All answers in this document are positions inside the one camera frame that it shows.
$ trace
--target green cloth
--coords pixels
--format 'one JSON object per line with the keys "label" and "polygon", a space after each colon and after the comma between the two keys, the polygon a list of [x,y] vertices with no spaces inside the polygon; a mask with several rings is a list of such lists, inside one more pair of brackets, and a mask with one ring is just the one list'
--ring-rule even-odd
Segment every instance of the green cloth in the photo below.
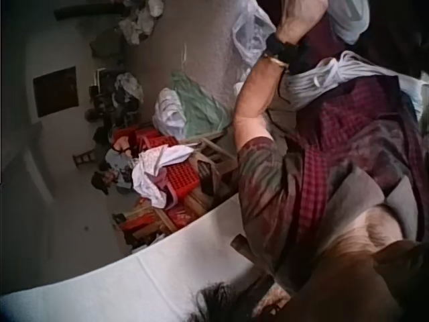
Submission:
{"label": "green cloth", "polygon": [[183,72],[172,73],[172,88],[179,95],[184,110],[187,138],[222,131],[230,124],[231,116],[225,107]]}

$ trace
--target watch strap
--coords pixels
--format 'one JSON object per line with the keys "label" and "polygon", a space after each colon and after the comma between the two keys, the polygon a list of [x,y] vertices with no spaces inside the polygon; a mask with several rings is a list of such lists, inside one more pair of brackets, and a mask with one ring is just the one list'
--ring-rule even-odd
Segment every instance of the watch strap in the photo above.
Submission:
{"label": "watch strap", "polygon": [[298,56],[298,46],[289,44],[288,42],[283,43],[277,38],[275,33],[268,36],[266,45],[265,53],[268,56],[286,64],[291,63]]}

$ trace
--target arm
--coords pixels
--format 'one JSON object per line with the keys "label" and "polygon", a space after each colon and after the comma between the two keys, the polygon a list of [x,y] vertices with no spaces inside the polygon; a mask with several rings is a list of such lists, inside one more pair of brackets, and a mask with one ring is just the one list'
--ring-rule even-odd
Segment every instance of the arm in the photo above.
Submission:
{"label": "arm", "polygon": [[[322,18],[327,7],[328,0],[289,0],[276,33],[278,39],[297,44]],[[234,132],[238,150],[253,138],[272,139],[262,114],[273,99],[283,69],[269,58],[262,58],[247,77],[235,105]]]}

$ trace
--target white rope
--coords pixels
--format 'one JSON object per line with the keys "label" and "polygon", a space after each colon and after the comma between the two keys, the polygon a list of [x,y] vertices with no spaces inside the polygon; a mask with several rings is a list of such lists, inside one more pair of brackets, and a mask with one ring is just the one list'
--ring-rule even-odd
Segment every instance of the white rope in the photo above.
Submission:
{"label": "white rope", "polygon": [[288,91],[292,111],[307,106],[321,94],[357,77],[387,75],[397,76],[401,90],[410,96],[420,119],[423,111],[422,87],[429,83],[384,67],[376,66],[354,52],[345,51],[338,61],[335,58],[321,60],[316,68],[288,77]]}

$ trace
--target white sheet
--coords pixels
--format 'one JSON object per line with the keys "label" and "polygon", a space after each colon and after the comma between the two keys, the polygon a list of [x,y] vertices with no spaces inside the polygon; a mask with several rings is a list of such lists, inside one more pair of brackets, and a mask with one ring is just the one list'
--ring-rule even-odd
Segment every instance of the white sheet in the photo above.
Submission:
{"label": "white sheet", "polygon": [[243,233],[237,196],[174,235],[123,260],[7,295],[1,310],[19,322],[183,321],[194,295],[246,274],[252,263],[229,244]]}

